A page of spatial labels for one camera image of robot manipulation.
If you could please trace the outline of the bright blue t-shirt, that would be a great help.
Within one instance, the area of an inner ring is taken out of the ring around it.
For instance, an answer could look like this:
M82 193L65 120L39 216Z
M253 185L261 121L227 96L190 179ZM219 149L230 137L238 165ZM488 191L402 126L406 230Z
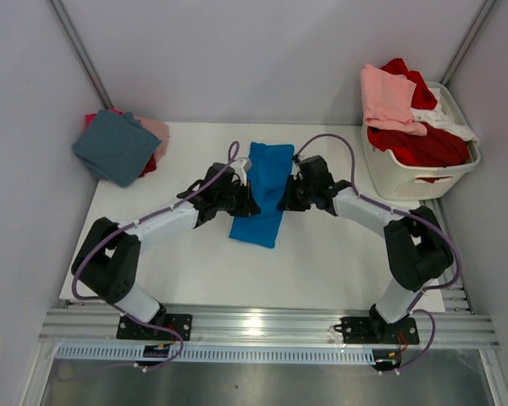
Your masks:
M295 147L291 144L266 145L251 142L251 169L247 174L252 197L261 212L250 217L236 217L229 232L231 239L273 249L283 212L277 206L292 172Z

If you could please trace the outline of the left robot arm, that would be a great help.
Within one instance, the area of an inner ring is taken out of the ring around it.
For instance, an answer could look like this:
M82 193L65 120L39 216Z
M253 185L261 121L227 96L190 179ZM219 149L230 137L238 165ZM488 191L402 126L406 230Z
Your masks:
M136 281L141 254L165 239L199 228L224 211L234 217L259 212L252 198L247 172L248 158L231 164L214 163L199 179L163 208L132 222L97 219L86 235L71 266L72 293L82 283L95 295L120 310L145 338L160 337L166 327L165 307Z

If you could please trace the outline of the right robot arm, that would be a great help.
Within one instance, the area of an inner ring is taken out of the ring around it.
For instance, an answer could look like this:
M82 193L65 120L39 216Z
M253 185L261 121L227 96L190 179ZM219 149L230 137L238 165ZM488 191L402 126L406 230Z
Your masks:
M371 202L352 183L334 181L321 156L295 156L293 162L298 173L287 178L280 210L316 207L359 224L384 240L392 279L369 310L367 330L375 340L388 342L398 333L422 290L454 263L450 244L438 233L436 216L426 206L399 214Z

